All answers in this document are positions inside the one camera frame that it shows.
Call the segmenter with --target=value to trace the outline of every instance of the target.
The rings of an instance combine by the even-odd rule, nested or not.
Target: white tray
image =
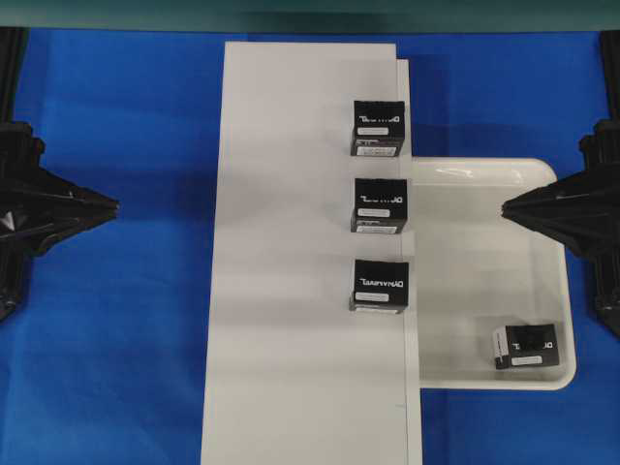
[[[574,376],[564,247],[501,218],[501,205],[556,180],[534,159],[416,158],[414,228],[423,388],[544,389]],[[556,325],[560,365],[497,371],[498,326]]]

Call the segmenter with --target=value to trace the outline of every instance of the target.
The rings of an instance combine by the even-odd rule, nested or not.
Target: blue table
[[[37,260],[0,325],[1,464],[199,463],[226,40],[396,42],[420,156],[536,157],[565,176],[606,117],[591,33],[32,31],[16,118],[47,143],[44,166],[122,209]],[[590,315],[590,265],[568,264],[573,383],[424,391],[425,464],[620,463],[620,343]]]

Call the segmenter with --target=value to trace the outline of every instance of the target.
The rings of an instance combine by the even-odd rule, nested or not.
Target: white paper sheet
[[[401,164],[349,156],[353,100],[397,97],[393,45],[227,44],[202,464],[421,463],[415,288],[348,310],[354,258],[414,243],[349,231],[353,179]]]

